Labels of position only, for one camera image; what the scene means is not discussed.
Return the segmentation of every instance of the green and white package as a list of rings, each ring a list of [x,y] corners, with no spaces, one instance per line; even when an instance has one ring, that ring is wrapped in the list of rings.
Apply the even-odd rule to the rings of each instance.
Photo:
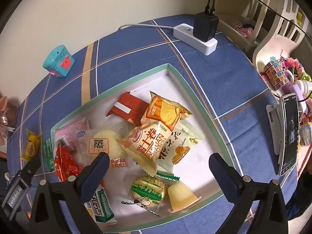
[[[96,189],[91,201],[85,203],[85,208],[99,228],[101,228],[102,224],[113,225],[117,223],[107,195],[101,185]]]

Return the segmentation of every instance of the metal bolt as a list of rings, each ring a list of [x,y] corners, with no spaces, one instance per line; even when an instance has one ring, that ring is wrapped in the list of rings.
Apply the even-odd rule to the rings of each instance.
[[[279,182],[278,182],[277,179],[273,179],[273,180],[272,180],[272,183],[273,183],[274,185],[278,185],[278,184],[279,184]]]
[[[252,179],[249,176],[244,176],[243,181],[250,182]]]
[[[45,185],[46,184],[46,180],[42,179],[39,184],[42,185],[42,186]]]
[[[70,182],[73,182],[73,181],[76,180],[76,176],[71,175],[71,176],[69,176],[69,177],[67,178],[67,180],[70,181]]]

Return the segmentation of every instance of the power adapter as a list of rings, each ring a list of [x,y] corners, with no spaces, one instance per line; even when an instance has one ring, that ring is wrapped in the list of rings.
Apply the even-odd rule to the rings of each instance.
[[[216,15],[209,15],[201,12],[195,15],[194,18],[194,37],[203,42],[207,42],[214,38],[218,27],[219,18]]]

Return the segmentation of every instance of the power strip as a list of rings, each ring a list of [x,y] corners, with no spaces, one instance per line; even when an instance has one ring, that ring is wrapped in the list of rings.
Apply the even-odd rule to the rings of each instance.
[[[210,55],[214,50],[216,50],[216,45],[218,44],[218,41],[215,38],[207,42],[203,42],[194,37],[193,27],[189,26],[188,24],[180,24],[175,26],[174,37],[197,49],[204,55]]]

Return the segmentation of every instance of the blue tablecloth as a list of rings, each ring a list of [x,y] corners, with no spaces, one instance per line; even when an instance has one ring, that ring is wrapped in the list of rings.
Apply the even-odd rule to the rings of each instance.
[[[193,15],[176,15],[144,23],[193,25],[193,20]],[[10,173],[14,176],[25,165],[19,159],[26,143],[25,129],[42,133],[44,142],[50,137],[51,128],[86,99],[153,67],[170,63],[211,114],[236,170],[258,182],[278,179],[288,202],[297,185],[297,171],[295,167],[284,177],[276,174],[277,157],[266,114],[266,105],[276,101],[246,56],[223,33],[217,33],[215,38],[218,45],[209,56],[174,38],[172,30],[145,27],[120,30],[83,48],[73,55],[76,62],[66,78],[46,76],[18,108],[17,129],[7,144]],[[30,210],[42,178],[58,181],[55,172],[48,172],[45,161],[22,203],[24,210]],[[141,232],[215,233],[232,207],[222,196],[191,215]],[[248,227],[246,220],[241,233]]]

